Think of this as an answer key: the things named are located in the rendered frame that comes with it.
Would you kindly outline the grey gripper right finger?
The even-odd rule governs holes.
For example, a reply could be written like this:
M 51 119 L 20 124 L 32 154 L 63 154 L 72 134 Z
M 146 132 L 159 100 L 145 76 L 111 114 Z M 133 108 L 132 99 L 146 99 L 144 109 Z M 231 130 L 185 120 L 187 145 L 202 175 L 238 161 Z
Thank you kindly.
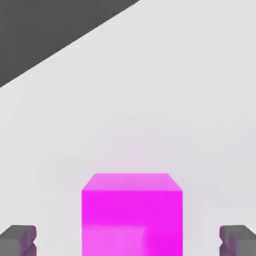
M 245 225 L 222 225 L 219 256 L 256 256 L 256 234 Z

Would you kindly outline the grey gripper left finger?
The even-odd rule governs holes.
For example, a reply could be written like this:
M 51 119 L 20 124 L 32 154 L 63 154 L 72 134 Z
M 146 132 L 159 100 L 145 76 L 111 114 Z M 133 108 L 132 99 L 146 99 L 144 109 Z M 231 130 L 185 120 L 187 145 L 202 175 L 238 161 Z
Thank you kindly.
M 11 225 L 0 234 L 0 256 L 37 256 L 34 225 Z

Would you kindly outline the small magenta cube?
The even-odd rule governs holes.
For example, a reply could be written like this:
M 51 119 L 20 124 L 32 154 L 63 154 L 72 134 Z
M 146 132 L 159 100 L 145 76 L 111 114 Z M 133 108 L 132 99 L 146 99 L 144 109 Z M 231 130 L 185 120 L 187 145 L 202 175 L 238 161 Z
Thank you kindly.
M 183 192 L 166 173 L 96 173 L 81 191 L 81 256 L 183 256 Z

